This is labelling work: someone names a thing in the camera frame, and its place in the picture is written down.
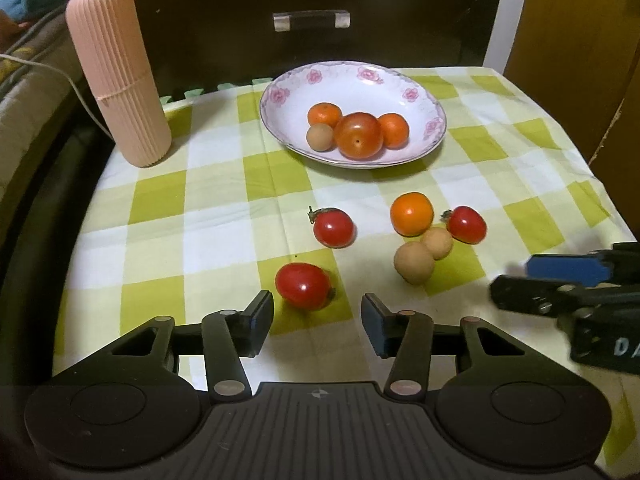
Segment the small brown longan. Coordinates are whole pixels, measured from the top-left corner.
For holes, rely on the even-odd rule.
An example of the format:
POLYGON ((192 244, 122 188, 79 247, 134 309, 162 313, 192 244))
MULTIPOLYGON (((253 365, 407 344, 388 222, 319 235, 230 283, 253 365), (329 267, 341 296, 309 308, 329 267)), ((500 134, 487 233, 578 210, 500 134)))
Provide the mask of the small brown longan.
POLYGON ((309 147, 316 152, 326 152, 334 147, 333 128, 327 124, 313 124, 306 133, 309 147))

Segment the brown cardboard box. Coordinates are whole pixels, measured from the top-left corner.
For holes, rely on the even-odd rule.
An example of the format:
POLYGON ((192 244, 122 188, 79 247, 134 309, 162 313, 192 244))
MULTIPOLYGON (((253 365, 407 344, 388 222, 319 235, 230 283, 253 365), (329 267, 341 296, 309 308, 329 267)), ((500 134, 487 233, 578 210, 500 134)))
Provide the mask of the brown cardboard box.
POLYGON ((639 0, 525 0, 506 78, 565 130, 639 231, 639 0))

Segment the brown longan front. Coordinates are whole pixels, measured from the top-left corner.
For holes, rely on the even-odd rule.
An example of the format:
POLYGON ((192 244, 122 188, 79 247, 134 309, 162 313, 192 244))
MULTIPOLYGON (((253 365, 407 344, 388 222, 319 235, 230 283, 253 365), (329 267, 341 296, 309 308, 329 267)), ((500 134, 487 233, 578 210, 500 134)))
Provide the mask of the brown longan front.
POLYGON ((434 272, 435 259, 423 243, 409 242, 396 250, 394 268, 407 283, 423 285, 434 272))

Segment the large red tomato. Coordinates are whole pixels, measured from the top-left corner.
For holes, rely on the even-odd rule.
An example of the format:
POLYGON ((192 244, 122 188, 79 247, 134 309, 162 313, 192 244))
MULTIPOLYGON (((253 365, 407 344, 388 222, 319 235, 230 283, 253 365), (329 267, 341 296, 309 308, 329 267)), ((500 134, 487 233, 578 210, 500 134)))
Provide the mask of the large red tomato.
POLYGON ((371 114, 356 112, 344 116, 334 128, 338 150, 350 159, 369 159, 383 147, 383 133, 371 114))

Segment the green foam mat edge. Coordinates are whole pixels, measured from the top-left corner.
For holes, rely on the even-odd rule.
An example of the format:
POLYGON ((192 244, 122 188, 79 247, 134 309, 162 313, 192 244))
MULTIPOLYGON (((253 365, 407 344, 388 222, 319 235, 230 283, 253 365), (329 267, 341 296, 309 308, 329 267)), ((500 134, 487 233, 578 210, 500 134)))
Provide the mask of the green foam mat edge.
POLYGON ((242 84, 232 84, 232 82, 222 82, 221 84, 217 84, 213 89, 204 89, 204 88, 195 88, 191 90, 183 91, 182 93, 178 92, 172 94, 171 96, 160 96, 160 104, 167 105, 172 102, 178 102, 182 100, 193 100, 198 98, 199 96, 204 96, 206 93, 214 92, 214 91, 222 91, 229 90, 233 88, 239 88, 242 86, 247 86, 248 84, 268 84, 268 82, 272 81, 271 77, 262 77, 262 78, 254 78, 249 83, 242 82, 242 84))

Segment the dark wooden drawer cabinet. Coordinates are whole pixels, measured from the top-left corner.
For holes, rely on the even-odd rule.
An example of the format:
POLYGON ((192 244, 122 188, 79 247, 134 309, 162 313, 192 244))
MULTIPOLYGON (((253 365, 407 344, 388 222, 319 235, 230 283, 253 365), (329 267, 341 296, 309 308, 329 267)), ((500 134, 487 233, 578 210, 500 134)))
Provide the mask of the dark wooden drawer cabinet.
POLYGON ((499 0, 134 0, 161 96, 319 61, 479 66, 499 0))

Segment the oval red cherry tomato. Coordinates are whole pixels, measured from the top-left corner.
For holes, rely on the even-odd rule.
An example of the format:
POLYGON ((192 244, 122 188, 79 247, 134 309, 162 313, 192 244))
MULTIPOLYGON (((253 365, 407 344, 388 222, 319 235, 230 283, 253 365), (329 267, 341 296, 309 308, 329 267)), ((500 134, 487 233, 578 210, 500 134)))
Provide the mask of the oval red cherry tomato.
POLYGON ((332 284, 329 275, 310 263, 288 263, 274 279, 280 296, 291 306, 303 310, 321 310, 330 301, 332 284))

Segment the pink ribbed cylinder case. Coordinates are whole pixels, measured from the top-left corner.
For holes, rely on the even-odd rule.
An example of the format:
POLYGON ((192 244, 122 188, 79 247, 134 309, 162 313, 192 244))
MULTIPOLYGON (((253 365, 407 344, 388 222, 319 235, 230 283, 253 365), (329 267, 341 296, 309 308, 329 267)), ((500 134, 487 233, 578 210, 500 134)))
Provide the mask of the pink ribbed cylinder case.
POLYGON ((171 146, 134 0, 70 0, 65 18, 108 131, 131 165, 149 167, 171 146))

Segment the large orange tangerine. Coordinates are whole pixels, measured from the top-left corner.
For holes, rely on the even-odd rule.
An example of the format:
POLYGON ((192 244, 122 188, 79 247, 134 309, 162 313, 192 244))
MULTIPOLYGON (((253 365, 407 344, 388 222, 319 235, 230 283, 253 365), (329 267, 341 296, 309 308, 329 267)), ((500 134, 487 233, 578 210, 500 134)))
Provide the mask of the large orange tangerine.
POLYGON ((434 220, 434 207, 422 193, 410 192, 398 196, 390 206, 390 221, 394 230, 405 237, 415 237, 428 230, 434 220))

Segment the green checkered tablecloth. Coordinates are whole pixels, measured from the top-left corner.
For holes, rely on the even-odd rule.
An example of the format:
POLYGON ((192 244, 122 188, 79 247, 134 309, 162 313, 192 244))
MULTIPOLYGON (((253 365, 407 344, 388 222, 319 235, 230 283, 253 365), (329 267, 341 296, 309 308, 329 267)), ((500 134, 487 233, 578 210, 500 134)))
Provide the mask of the green checkered tablecloth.
POLYGON ((390 362, 373 352, 360 324, 367 292, 390 308, 421 311, 442 324, 484 318, 570 364, 551 320, 496 309, 490 281, 521 270, 537 252, 590 252, 630 231, 562 127, 529 96, 488 68, 409 72, 442 103, 448 132, 432 154, 408 164, 349 170, 281 148, 262 125, 262 84, 170 104, 168 159, 150 169, 113 152, 99 178, 70 260, 55 335, 62 372, 157 315, 196 323, 243 309, 294 260, 330 274, 335 297, 318 312, 282 301, 262 351, 245 362, 252 385, 306 384, 306 398, 270 396, 292 415, 242 411, 239 427, 215 422, 200 466, 188 478, 469 478, 468 459, 447 458, 424 440, 407 442, 386 411, 350 416, 334 382, 384 382, 390 362), (401 244, 390 205, 407 192, 443 211, 466 205, 486 220, 478 245, 454 244, 421 287, 395 271, 401 244), (309 208, 337 208, 356 226, 344 248, 316 240, 309 208))

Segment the small orange tangerine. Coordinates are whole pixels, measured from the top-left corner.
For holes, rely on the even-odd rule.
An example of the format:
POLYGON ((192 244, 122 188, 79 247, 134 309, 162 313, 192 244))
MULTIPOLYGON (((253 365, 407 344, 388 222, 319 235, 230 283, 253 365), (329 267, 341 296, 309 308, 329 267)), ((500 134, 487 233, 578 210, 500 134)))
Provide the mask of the small orange tangerine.
POLYGON ((409 140, 409 125, 405 118, 396 113, 386 113, 378 118, 383 135, 383 143, 390 150, 403 148, 409 140))
POLYGON ((337 105, 328 102, 314 104, 307 113, 308 124, 311 126, 323 124, 334 128, 342 118, 341 109, 337 105))

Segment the cherry tomato with stem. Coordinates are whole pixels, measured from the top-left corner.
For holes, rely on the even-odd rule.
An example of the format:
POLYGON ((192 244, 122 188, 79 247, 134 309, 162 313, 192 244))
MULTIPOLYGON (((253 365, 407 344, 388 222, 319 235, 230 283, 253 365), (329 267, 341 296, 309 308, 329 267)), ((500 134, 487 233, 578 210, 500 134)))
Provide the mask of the cherry tomato with stem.
POLYGON ((346 212, 337 208, 309 208, 308 218, 314 237, 329 248, 344 248, 356 237, 356 226, 346 212))

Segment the white floral plate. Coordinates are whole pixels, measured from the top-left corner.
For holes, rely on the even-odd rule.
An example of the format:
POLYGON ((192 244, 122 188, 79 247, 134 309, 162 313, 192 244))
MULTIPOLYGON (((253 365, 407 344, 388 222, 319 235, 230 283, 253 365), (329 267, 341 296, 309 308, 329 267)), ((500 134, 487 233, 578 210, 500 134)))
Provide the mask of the white floral plate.
POLYGON ((414 162, 435 151, 447 131, 442 104, 420 84, 397 70, 356 61, 311 63, 273 79, 262 92, 259 116, 284 148, 315 162, 349 169, 414 162), (336 146, 317 151, 307 141, 308 113, 320 103, 337 106, 345 116, 397 114, 408 124, 408 139, 399 148, 382 146, 365 159, 349 157, 336 146))

